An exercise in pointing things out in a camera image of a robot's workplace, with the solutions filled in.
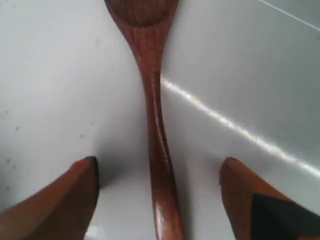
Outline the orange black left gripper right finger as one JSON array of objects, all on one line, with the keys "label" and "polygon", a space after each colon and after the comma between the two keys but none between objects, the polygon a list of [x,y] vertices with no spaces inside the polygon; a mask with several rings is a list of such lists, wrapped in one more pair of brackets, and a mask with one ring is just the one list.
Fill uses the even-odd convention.
[{"label": "orange black left gripper right finger", "polygon": [[283,195],[236,158],[219,170],[224,209],[237,240],[318,240],[320,217]]}]

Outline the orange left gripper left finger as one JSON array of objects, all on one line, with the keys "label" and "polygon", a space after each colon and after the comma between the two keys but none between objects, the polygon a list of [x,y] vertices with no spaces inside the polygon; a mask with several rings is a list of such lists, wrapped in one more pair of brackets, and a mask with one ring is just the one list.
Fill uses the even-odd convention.
[{"label": "orange left gripper left finger", "polygon": [[83,240],[100,192],[96,157],[74,162],[52,183],[0,213],[2,240]]}]

